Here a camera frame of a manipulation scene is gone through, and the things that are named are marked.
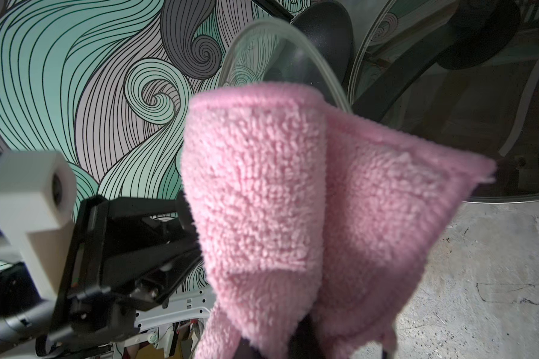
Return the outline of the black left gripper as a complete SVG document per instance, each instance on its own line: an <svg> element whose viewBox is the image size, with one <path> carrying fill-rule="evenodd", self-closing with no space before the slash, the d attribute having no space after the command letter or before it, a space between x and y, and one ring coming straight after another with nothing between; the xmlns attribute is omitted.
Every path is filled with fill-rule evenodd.
<svg viewBox="0 0 539 359"><path fill-rule="evenodd" d="M185 194L96 195L73 229L49 341L99 346L137 333L139 311L164 305L202 258Z"/></svg>

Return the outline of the pink cloth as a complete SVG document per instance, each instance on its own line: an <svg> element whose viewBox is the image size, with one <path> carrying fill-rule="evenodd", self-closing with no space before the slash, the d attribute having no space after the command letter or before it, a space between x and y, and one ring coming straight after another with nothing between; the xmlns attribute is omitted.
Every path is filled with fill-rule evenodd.
<svg viewBox="0 0 539 359"><path fill-rule="evenodd" d="M196 357L391 356L432 246L495 171L303 85L194 96L181 177L216 295Z"/></svg>

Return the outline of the glass pot lid black knob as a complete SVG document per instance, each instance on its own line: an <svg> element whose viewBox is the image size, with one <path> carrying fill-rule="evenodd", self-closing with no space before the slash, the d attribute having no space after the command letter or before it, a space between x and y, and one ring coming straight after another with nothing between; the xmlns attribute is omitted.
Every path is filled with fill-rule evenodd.
<svg viewBox="0 0 539 359"><path fill-rule="evenodd" d="M473 203L539 200L539 1L373 1L350 14L355 114L494 159Z"/></svg>

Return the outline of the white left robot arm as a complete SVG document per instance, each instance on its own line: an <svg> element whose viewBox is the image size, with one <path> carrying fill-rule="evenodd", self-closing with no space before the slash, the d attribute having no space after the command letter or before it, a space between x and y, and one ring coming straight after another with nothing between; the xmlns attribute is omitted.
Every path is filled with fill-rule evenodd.
<svg viewBox="0 0 539 359"><path fill-rule="evenodd" d="M137 335L202 258L187 199L84 200L54 299L26 265L0 271L0 355L29 340L42 358L84 358Z"/></svg>

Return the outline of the black frying pan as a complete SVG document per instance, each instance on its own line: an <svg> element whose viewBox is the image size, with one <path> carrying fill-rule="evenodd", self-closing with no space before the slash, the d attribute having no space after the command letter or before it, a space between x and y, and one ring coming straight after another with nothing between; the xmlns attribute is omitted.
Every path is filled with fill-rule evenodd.
<svg viewBox="0 0 539 359"><path fill-rule="evenodd" d="M320 1L293 20L325 59L339 82L344 80L353 55L353 28L350 15L337 1ZM290 82L326 91L326 80L314 60L300 46L280 39L264 72L265 82Z"/></svg>

